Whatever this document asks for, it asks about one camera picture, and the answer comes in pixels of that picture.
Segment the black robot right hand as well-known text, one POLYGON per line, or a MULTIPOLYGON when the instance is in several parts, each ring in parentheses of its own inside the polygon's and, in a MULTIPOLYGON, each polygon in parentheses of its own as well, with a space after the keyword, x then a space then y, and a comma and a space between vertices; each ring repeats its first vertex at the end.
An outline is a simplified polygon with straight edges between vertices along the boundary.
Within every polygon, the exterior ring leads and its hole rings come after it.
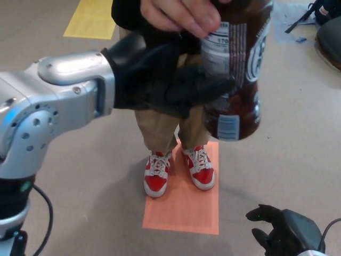
POLYGON ((265 249, 265 255, 325 255, 322 233, 310 218, 289 209, 280 210, 260 204, 246 214, 250 221, 265 221, 273 230, 267 234, 253 228, 254 238, 265 249))

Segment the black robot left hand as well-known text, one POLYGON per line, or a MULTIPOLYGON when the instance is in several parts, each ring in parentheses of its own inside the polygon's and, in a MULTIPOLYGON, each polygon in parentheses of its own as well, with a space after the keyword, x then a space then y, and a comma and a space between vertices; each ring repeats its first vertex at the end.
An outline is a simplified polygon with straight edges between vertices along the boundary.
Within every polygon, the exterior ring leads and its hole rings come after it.
POLYGON ((146 110, 188 118, 190 110, 231 92, 228 75, 207 75, 198 64, 178 66, 180 56, 199 52, 188 33, 133 32, 102 54, 115 76, 115 109, 146 110))

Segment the person's right hand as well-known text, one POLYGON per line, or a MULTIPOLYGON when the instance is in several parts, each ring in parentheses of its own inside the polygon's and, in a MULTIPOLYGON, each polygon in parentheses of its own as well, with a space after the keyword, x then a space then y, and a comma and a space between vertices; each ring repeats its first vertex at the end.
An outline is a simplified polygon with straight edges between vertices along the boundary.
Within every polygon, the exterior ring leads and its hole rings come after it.
POLYGON ((197 38, 216 31, 221 16, 210 1, 144 0, 142 16, 155 28, 163 31, 186 30, 197 38))

